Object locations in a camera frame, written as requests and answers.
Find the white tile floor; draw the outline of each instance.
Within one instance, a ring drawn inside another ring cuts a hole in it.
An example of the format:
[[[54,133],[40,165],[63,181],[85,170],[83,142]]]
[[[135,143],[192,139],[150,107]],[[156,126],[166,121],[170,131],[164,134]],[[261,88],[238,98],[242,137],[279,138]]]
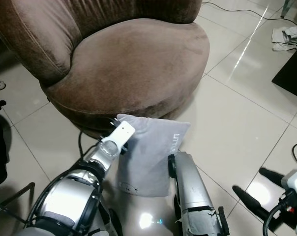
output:
[[[211,2],[278,18],[284,0]],[[297,1],[287,16],[297,22]],[[283,190],[266,181],[258,169],[265,166],[286,174],[297,168],[291,157],[291,147],[297,143],[297,97],[271,82],[293,53],[273,52],[271,31],[293,24],[266,21],[250,12],[224,12],[209,4],[202,6],[195,22],[207,32],[211,48],[206,75],[178,118],[192,124],[181,149],[193,155],[214,205],[224,206],[231,235],[261,236],[262,222],[238,201],[232,185],[246,189],[270,210]],[[49,180],[78,158],[79,131],[48,103],[37,80],[1,44],[0,79],[7,83],[0,91],[0,99],[7,101],[0,116],[10,155],[0,201],[30,181],[36,183],[38,196]],[[85,148],[92,143],[84,137]],[[126,236],[177,235],[172,233],[176,230],[172,196],[106,195],[122,217]],[[24,217],[29,210],[27,198],[12,206]],[[143,211],[163,218],[165,224],[140,230],[137,221]],[[0,236],[11,235],[18,227],[0,216]],[[269,235],[295,234],[282,226]]]

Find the brown armchair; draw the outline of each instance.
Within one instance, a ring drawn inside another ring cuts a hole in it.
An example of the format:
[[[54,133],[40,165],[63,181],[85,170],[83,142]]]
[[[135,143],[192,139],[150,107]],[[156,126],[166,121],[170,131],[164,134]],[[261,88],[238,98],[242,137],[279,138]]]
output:
[[[205,69],[201,0],[0,0],[0,38],[90,133],[118,113],[171,118]]]

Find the chair cushion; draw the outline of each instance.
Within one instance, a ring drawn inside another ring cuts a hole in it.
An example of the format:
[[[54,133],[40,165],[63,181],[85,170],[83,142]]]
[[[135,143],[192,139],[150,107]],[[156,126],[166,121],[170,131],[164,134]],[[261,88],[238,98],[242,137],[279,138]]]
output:
[[[68,75],[42,88],[80,126],[97,128],[97,118],[119,113],[160,118],[190,96],[208,54],[208,38],[195,23],[125,21],[84,39]]]

